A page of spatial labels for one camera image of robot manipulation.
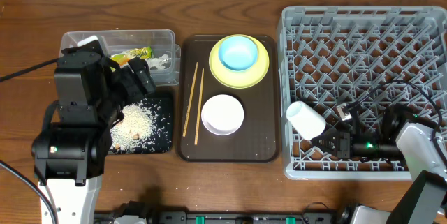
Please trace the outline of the green snack wrapper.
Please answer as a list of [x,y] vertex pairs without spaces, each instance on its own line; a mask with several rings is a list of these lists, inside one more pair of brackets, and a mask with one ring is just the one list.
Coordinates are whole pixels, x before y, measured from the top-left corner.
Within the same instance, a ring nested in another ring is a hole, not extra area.
[[110,58],[113,61],[116,61],[120,66],[124,66],[134,58],[140,58],[140,59],[152,58],[152,48],[150,46],[147,46],[147,47],[125,50],[119,54],[112,55]]

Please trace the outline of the white napkin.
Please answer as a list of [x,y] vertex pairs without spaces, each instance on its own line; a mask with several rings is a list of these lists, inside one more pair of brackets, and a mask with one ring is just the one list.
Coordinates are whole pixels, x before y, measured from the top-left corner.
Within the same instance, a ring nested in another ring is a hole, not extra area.
[[167,54],[145,59],[150,70],[165,70],[171,66],[171,58]]

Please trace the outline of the white cup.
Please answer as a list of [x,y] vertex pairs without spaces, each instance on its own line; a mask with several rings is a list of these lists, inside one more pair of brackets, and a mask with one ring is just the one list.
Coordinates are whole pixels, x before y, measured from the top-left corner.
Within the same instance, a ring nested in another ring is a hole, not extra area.
[[302,101],[288,106],[286,118],[304,140],[318,137],[326,127],[323,116]]

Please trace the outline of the white small bowl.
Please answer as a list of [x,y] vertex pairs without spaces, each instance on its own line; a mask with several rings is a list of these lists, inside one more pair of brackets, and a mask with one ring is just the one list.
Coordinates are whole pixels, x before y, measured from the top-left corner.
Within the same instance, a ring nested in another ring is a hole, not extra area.
[[208,99],[201,110],[204,127],[215,135],[235,133],[244,121],[244,108],[233,96],[219,94]]

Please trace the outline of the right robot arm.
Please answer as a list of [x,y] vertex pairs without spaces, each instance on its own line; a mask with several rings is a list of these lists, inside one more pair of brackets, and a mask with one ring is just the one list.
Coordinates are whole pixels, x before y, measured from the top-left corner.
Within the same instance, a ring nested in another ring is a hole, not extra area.
[[338,158],[400,160],[413,180],[391,212],[357,204],[345,208],[338,223],[432,223],[446,210],[446,147],[439,125],[408,106],[395,104],[385,110],[377,138],[329,130],[311,143]]

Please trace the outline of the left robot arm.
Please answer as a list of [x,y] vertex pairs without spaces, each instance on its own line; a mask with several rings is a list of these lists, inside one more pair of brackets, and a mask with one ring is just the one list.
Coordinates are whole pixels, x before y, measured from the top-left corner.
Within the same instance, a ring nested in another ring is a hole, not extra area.
[[65,48],[57,59],[58,99],[44,115],[32,144],[43,223],[92,223],[102,185],[111,129],[123,108],[156,90],[144,59],[125,67],[102,41]]

